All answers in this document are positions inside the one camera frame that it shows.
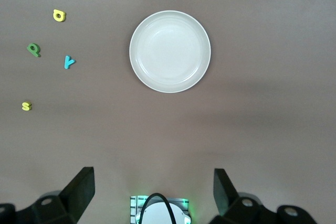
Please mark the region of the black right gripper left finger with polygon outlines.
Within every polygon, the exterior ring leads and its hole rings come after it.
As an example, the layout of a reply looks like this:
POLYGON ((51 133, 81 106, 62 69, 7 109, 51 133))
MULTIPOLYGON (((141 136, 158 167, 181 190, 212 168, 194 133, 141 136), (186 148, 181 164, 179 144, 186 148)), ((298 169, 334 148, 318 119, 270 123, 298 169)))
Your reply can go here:
POLYGON ((1 204, 1 223, 77 223, 95 195, 94 168, 84 167, 61 191, 44 194, 20 211, 1 204))

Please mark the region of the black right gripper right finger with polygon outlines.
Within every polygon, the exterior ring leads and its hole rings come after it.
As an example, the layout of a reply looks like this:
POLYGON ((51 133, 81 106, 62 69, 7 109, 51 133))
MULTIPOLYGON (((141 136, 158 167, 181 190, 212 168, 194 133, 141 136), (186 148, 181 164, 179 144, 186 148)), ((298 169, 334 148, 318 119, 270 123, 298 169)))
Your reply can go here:
POLYGON ((214 169, 213 195, 219 215, 211 223, 316 223, 298 206, 281 205, 273 212, 257 196, 237 192, 221 168, 214 169))

